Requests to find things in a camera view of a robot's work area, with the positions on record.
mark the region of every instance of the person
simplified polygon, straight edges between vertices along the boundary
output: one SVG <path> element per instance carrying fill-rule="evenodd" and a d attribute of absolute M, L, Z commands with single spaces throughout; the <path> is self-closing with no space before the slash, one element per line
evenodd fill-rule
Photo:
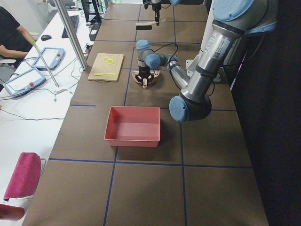
<path fill-rule="evenodd" d="M 16 59 L 17 68 L 32 48 L 33 37 L 3 7 L 0 7 L 0 55 L 5 59 Z"/>

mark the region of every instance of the computer mouse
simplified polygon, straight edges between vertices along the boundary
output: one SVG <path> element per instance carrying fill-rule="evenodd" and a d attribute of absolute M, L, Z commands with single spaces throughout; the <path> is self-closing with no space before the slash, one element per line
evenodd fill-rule
<path fill-rule="evenodd" d="M 41 40 L 42 40 L 42 41 L 46 41 L 46 40 L 51 39 L 51 38 L 52 38 L 52 37 L 51 37 L 50 35 L 44 34 L 44 35 L 42 35 Z"/>

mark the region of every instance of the keyboard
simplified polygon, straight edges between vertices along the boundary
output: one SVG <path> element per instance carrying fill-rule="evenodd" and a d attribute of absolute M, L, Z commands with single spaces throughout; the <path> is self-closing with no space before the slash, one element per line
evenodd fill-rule
<path fill-rule="evenodd" d="M 72 26 L 74 28 L 75 33 L 76 33 L 77 27 L 79 25 L 79 16 L 70 16 L 69 18 L 71 20 L 71 24 L 72 24 Z M 63 39 L 64 38 L 68 38 L 68 34 L 67 34 L 67 31 L 66 31 L 66 28 L 64 28 L 64 31 L 63 31 L 63 34 L 62 34 L 62 38 Z"/>

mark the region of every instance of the black curtain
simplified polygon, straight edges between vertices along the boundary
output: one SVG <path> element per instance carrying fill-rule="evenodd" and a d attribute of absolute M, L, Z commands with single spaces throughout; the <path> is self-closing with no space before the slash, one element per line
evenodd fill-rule
<path fill-rule="evenodd" d="M 280 0 L 277 20 L 232 95 L 269 225 L 301 226 L 301 1 Z"/>

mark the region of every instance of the white table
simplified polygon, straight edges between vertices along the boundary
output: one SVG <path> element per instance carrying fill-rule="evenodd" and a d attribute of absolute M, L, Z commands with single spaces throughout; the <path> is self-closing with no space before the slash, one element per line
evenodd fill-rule
<path fill-rule="evenodd" d="M 70 16 L 81 14 L 78 11 L 68 11 L 68 13 Z M 52 39 L 42 41 L 39 38 L 36 43 L 40 50 L 44 47 L 64 48 L 65 56 L 60 65 L 53 71 L 53 75 L 56 75 L 55 79 L 60 87 L 70 88 L 70 91 L 74 93 L 78 79 L 81 76 L 82 69 L 79 61 L 76 59 L 76 55 L 69 38 L 61 38 L 62 32 L 63 23 L 60 16 L 56 14 L 42 33 L 42 35 L 51 35 Z M 86 21 L 83 15 L 79 16 L 77 37 L 82 49 L 84 49 L 86 43 L 93 44 L 93 42 L 89 39 L 89 29 L 86 26 Z M 36 49 L 32 48 L 26 58 L 37 56 L 38 53 Z M 29 65 L 26 62 L 22 62 L 16 69 L 15 73 L 21 74 L 29 69 Z M 72 94 L 68 91 L 64 91 L 63 93 L 58 94 L 56 96 L 57 100 L 54 101 L 54 94 L 51 92 L 57 90 L 57 87 L 48 75 L 48 72 L 43 73 L 48 80 L 41 86 L 37 87 L 36 90 L 31 91 L 25 96 L 10 100 L 3 100 L 11 98 L 8 92 L 3 89 L 0 93 L 0 105 L 2 105 L 2 109 L 27 119 L 64 118 L 68 110 Z M 41 158 L 48 159 L 62 122 L 63 119 L 40 121 L 22 120 L 20 117 L 0 111 L 1 199 L 4 196 L 20 153 L 35 152 Z M 30 206 L 30 202 L 31 200 L 10 199 L 9 202 L 4 202 L 2 200 L 0 203 L 24 207 L 25 211 L 27 211 Z M 18 226 L 22 224 L 23 219 L 24 217 L 19 221 L 0 220 L 0 226 Z"/>

